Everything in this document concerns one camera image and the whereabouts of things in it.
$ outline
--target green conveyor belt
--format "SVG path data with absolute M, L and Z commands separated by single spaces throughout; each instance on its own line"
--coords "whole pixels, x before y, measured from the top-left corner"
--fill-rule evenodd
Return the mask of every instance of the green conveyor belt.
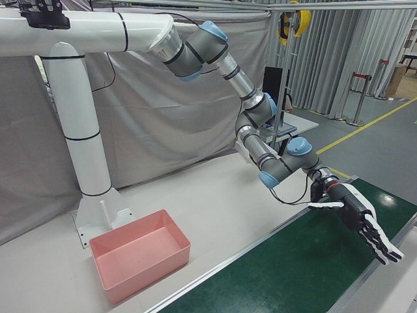
M 389 239 L 417 206 L 361 179 Z M 330 211 L 309 211 L 189 291 L 163 313 L 323 313 L 360 276 L 373 254 Z

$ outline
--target pink tray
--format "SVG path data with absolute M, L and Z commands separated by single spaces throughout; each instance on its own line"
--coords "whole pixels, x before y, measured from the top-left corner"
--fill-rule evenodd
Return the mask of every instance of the pink tray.
M 109 300 L 118 303 L 188 263 L 190 242 L 165 210 L 90 240 Z

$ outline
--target black clamp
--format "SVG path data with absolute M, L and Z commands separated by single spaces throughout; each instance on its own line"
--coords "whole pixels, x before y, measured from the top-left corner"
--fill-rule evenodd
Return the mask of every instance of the black clamp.
M 32 7 L 29 2 L 20 3 L 20 15 L 26 18 L 30 27 L 49 30 L 70 29 L 70 20 L 63 14 L 61 0 L 51 0 L 51 4 L 47 4 L 45 0 L 36 0 L 39 12 L 30 10 Z

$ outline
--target white pipe frame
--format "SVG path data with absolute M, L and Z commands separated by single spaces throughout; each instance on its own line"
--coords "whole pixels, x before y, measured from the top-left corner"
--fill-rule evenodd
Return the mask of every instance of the white pipe frame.
M 152 14 L 63 14 L 70 29 L 46 30 L 29 27 L 19 10 L 0 8 L 0 57 L 42 58 L 83 194 L 75 223 L 85 248 L 89 239 L 135 219 L 111 186 L 85 54 L 157 50 L 166 36 L 173 35 L 173 19 Z

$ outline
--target robotic hand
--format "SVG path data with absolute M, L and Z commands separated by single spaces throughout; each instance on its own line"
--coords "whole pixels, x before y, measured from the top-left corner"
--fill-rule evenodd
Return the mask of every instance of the robotic hand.
M 313 184 L 311 194 L 317 199 L 317 187 Z M 326 189 L 330 199 L 335 202 L 309 203 L 311 209 L 330 209 L 340 214 L 343 223 L 356 232 L 372 249 L 375 257 L 384 265 L 389 261 L 398 262 L 404 256 L 386 237 L 377 223 L 373 205 L 352 185 L 332 183 Z

